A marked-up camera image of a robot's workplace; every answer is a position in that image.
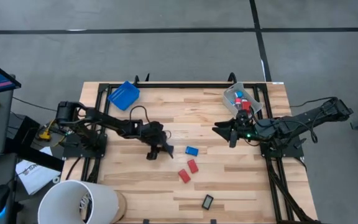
white bucket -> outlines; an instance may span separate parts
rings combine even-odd
[[[82,224],[80,202],[88,193],[92,212],[87,224],[111,223],[118,211],[118,197],[110,187],[78,180],[66,180],[53,186],[41,201],[39,224]]]

wooden table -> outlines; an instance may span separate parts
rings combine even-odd
[[[98,82],[85,82],[80,101],[94,107],[98,86]],[[273,115],[291,115],[285,86],[267,83],[267,88]],[[245,141],[229,148],[211,129],[214,122],[232,117],[222,104],[223,91],[223,88],[140,90],[133,106],[145,106],[150,120],[160,121],[164,130],[172,132],[168,143],[175,146],[174,159],[161,152],[157,160],[148,161],[149,146],[106,131],[108,148],[101,162],[98,183],[125,195],[128,210],[121,223],[142,223],[145,218],[151,223],[210,223],[210,219],[217,219],[218,223],[275,223],[266,163],[260,148]],[[120,111],[110,105],[109,115],[128,119],[129,110]],[[144,110],[134,110],[132,118],[145,120]],[[198,148],[198,156],[185,154],[187,146]],[[195,159],[199,172],[191,174],[187,165],[190,159]],[[74,160],[65,162],[63,178]],[[305,168],[292,158],[284,158],[283,163],[290,193],[307,215],[317,219]],[[71,179],[80,179],[82,167],[83,160],[74,168]],[[178,176],[181,169],[186,169],[191,177],[187,184]],[[208,211],[201,208],[206,194],[214,197]],[[280,192],[279,197],[282,216],[286,219]]]

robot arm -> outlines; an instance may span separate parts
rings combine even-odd
[[[85,111],[85,116],[80,119],[79,110]],[[98,143],[98,133],[88,129],[92,124],[112,129],[125,139],[139,139],[151,146],[148,160],[157,158],[160,151],[166,151],[173,158],[173,146],[167,144],[167,135],[162,131],[163,125],[158,121],[143,124],[141,119],[120,120],[101,113],[95,108],[89,108],[77,102],[63,101],[59,103],[56,122],[59,126],[69,127],[81,138],[84,146],[94,146]]]
[[[230,147],[235,147],[237,140],[242,138],[246,141],[266,142],[270,147],[280,149],[287,147],[291,139],[306,131],[311,131],[312,140],[317,141],[313,127],[325,122],[345,121],[352,113],[342,100],[331,98],[318,108],[296,116],[256,120],[241,110],[235,119],[215,123],[217,127],[213,127],[213,131],[229,141]]]

floor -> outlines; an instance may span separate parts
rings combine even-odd
[[[123,30],[176,27],[240,29]],[[50,108],[78,100],[85,81],[148,73],[155,81],[220,81],[234,72],[241,81],[285,82],[293,105],[338,96],[356,120],[358,1],[0,0],[0,67],[22,83],[16,97]],[[40,123],[54,117],[16,101],[12,110]],[[315,131],[319,143],[304,134],[303,149],[319,219],[358,223],[358,131],[348,121]],[[36,207],[46,191],[24,203]],[[34,208],[19,215],[20,224],[36,222]]]

